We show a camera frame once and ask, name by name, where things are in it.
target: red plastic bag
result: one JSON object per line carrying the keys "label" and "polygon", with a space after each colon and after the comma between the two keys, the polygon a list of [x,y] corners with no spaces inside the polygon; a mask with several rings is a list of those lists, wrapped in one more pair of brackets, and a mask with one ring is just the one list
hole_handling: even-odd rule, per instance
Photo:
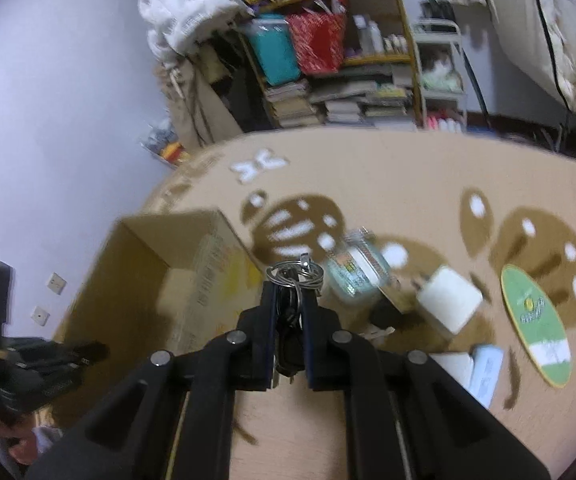
{"label": "red plastic bag", "polygon": [[286,16],[297,64],[305,74],[336,72],[344,60],[346,15],[305,12]]}

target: white electrical outlet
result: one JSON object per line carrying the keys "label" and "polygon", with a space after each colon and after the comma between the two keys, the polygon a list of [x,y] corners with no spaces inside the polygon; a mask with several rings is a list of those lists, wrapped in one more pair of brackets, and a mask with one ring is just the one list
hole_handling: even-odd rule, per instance
{"label": "white electrical outlet", "polygon": [[48,321],[50,314],[48,314],[40,306],[36,306],[33,310],[33,313],[30,315],[30,317],[33,318],[33,321],[35,323],[37,323],[37,325],[46,326],[46,322]]}
{"label": "white electrical outlet", "polygon": [[52,290],[55,294],[61,294],[63,287],[66,286],[66,280],[64,280],[60,275],[52,273],[50,280],[48,280],[48,288]]}

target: green oval object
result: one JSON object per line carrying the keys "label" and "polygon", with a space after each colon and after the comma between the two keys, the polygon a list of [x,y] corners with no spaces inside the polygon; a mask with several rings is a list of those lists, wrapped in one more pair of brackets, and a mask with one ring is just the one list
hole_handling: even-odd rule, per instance
{"label": "green oval object", "polygon": [[519,339],[537,370],[548,384],[563,388],[572,371],[570,346],[550,298],[514,265],[501,269],[501,291]]}

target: person's finger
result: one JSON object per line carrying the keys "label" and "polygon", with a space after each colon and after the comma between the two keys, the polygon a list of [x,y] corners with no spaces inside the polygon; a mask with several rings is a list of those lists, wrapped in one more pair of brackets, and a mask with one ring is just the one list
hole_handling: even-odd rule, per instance
{"label": "person's finger", "polygon": [[12,428],[0,421],[0,437],[23,438],[32,433],[34,421],[30,416],[24,416]]}
{"label": "person's finger", "polygon": [[31,433],[31,436],[21,439],[19,443],[11,447],[8,452],[10,456],[20,464],[31,465],[31,463],[39,457],[37,437],[34,436],[34,433]]}

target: open cardboard box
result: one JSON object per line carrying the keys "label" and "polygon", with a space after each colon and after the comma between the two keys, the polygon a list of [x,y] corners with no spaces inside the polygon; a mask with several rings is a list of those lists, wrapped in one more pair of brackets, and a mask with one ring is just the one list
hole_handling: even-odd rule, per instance
{"label": "open cardboard box", "polygon": [[151,352],[196,351],[235,328],[258,305],[262,283],[218,210],[119,220],[55,336],[101,341],[110,356],[57,399],[53,422],[71,426]]}

